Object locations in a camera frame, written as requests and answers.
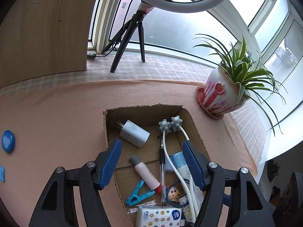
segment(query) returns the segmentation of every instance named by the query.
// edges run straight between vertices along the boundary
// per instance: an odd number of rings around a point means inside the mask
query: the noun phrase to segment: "cartoon figurine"
[[[177,190],[175,187],[171,187],[169,192],[167,193],[167,198],[170,199],[171,201],[178,202],[179,195],[181,195],[179,190]]]
[[[172,121],[170,125],[172,126],[172,129],[174,132],[181,130],[180,126],[182,125],[183,120],[180,119],[180,116],[177,115],[175,117],[172,117]]]
[[[161,132],[163,132],[164,130],[166,131],[165,134],[172,132],[172,130],[170,129],[172,127],[171,123],[167,122],[166,119],[164,119],[163,121],[160,121],[158,123],[158,125],[160,125]]]

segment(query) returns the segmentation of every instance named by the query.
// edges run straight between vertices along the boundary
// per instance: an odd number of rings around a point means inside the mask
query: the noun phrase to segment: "flower pot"
[[[243,95],[237,104],[239,88],[222,68],[214,69],[208,77],[205,87],[196,89],[196,97],[201,107],[213,118],[221,119],[242,107],[248,99]]]

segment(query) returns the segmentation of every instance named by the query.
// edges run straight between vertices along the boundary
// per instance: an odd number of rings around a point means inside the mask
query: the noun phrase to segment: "cardboard box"
[[[129,223],[131,226],[135,226],[136,213],[127,213],[130,208],[137,208],[136,205],[128,206],[125,202],[129,195],[132,193],[137,183],[141,180],[139,174],[135,171],[134,166],[129,161],[129,158],[133,155],[137,155],[142,162],[144,162],[154,176],[160,181],[160,164],[159,164],[159,139],[161,135],[158,122],[163,119],[171,120],[171,117],[179,115],[183,120],[182,127],[189,136],[191,142],[195,146],[198,152],[204,153],[209,159],[207,151],[204,147],[203,141],[196,129],[196,126],[191,118],[189,112],[182,108],[182,106],[169,106],[169,105],[155,105],[155,106],[139,106],[139,107],[121,107],[116,109],[106,110],[104,112],[105,119],[105,132],[107,133],[107,146],[120,139],[122,141],[122,154],[117,163],[116,170],[114,172],[114,180],[116,189],[119,193],[121,204]],[[150,136],[146,143],[138,148],[128,141],[119,137],[120,130],[115,127],[117,121],[125,123],[127,120],[131,120],[133,123],[142,127],[150,133]],[[180,152],[182,144],[185,141],[185,137],[181,131],[169,133],[166,137],[166,148],[169,155]],[[178,177],[175,173],[166,173],[166,184],[172,184],[177,181]],[[139,193],[144,194],[150,189],[146,184],[143,185]],[[145,201],[139,204],[155,200],[157,205],[161,206],[161,196],[154,194],[152,197],[147,198]]]

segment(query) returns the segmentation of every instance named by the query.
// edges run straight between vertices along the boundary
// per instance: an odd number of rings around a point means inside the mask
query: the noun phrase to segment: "white ring lamp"
[[[200,0],[190,3],[169,2],[165,0],[142,0],[154,7],[176,12],[176,13],[197,13],[214,8],[225,0]]]

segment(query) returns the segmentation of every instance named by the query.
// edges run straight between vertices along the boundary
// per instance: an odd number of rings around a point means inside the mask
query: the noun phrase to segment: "wooden board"
[[[86,69],[95,0],[17,0],[0,25],[0,88]]]

